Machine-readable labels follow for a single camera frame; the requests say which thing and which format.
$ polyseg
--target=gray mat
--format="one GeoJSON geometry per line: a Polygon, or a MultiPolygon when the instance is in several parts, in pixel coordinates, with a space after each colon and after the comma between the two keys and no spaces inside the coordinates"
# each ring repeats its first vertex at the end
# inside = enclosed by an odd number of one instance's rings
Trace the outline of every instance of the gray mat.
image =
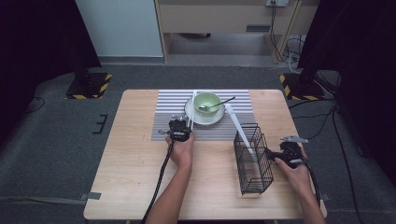
{"type": "MultiPolygon", "coordinates": [[[[289,72],[287,68],[138,65],[113,65],[102,70],[113,75],[102,99],[65,100],[64,94],[73,80],[72,74],[57,77],[37,88],[36,96],[45,100],[44,106],[34,113],[25,114],[7,143],[1,146],[0,197],[36,196],[76,200],[81,193],[89,192],[125,90],[282,90],[279,75],[289,72]],[[102,134],[92,134],[100,129],[96,122],[103,121],[100,115],[104,114],[108,114],[108,119],[102,134]]],[[[297,106],[290,112],[294,117],[327,113],[333,104],[314,102],[297,106]]],[[[29,109],[40,106],[40,100],[33,100],[29,109]]],[[[299,135],[305,138],[315,135],[323,120],[323,116],[296,119],[299,135]]],[[[346,149],[363,220],[365,223],[395,223],[395,188],[375,161],[359,155],[340,115],[335,115],[335,122],[346,149]]],[[[326,202],[328,223],[358,223],[347,169],[331,119],[327,120],[321,133],[304,147],[321,192],[332,197],[331,201],[326,202]]],[[[0,203],[0,223],[82,224],[85,223],[83,210],[83,205],[0,203]]]]}

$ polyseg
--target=wire mesh basket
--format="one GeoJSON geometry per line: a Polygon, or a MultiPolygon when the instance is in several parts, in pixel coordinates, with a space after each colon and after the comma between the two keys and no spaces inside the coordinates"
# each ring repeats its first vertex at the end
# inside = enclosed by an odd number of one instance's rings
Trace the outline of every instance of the wire mesh basket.
{"type": "Polygon", "coordinates": [[[250,147],[247,147],[239,132],[233,140],[239,183],[242,195],[245,193],[263,193],[274,177],[271,172],[271,161],[265,149],[265,137],[257,123],[241,124],[250,147]]]}

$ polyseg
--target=wooden table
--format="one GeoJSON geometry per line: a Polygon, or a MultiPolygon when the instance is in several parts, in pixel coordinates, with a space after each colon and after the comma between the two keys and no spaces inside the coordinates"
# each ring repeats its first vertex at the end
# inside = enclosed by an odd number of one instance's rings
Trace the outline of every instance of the wooden table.
{"type": "MultiPolygon", "coordinates": [[[[167,145],[151,141],[157,90],[129,90],[107,140],[84,217],[98,220],[138,220],[145,214],[157,184],[167,145]]],[[[280,137],[297,134],[283,93],[249,91],[255,119],[268,147],[279,149],[280,137]]],[[[274,182],[263,194],[242,195],[232,141],[195,141],[191,182],[180,220],[302,218],[298,199],[286,177],[272,164],[274,182]]],[[[159,195],[176,166],[169,161],[159,195]]]]}

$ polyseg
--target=electrical outlet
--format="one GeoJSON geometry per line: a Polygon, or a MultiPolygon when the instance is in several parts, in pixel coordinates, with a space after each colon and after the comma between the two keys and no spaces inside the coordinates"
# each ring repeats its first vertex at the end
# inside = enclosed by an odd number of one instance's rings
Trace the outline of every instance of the electrical outlet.
{"type": "Polygon", "coordinates": [[[266,6],[272,7],[275,4],[276,7],[286,7],[288,3],[289,0],[267,0],[266,6]]]}

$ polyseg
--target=saucer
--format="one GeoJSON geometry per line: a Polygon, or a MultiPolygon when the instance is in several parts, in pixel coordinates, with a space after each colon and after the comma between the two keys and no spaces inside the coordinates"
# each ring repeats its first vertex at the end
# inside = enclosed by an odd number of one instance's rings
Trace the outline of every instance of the saucer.
{"type": "MultiPolygon", "coordinates": [[[[189,117],[190,119],[192,119],[192,116],[191,116],[192,110],[195,110],[195,108],[192,105],[192,98],[190,98],[187,101],[186,105],[184,106],[184,111],[186,112],[187,117],[189,117]]],[[[202,124],[202,125],[214,124],[222,119],[222,117],[224,116],[224,112],[225,112],[224,105],[220,105],[218,112],[211,117],[202,117],[196,111],[194,111],[194,120],[193,121],[197,124],[202,124]]]]}

